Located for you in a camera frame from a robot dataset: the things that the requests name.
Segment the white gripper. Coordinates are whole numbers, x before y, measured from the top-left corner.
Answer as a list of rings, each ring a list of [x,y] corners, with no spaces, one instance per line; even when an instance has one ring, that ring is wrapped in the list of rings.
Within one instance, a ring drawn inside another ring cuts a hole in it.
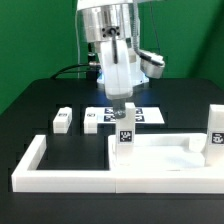
[[[114,116],[126,116],[124,98],[133,94],[133,88],[160,78],[165,68],[163,57],[142,51],[143,57],[127,47],[124,39],[100,43],[100,64],[104,75],[105,93],[112,101]]]

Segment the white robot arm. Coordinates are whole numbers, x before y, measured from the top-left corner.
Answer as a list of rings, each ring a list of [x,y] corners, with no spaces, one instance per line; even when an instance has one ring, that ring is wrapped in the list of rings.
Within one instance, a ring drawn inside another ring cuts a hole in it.
[[[153,0],[78,0],[86,40],[99,58],[106,97],[116,119],[126,117],[126,100],[144,77],[160,78],[161,55],[140,49],[138,5]]]

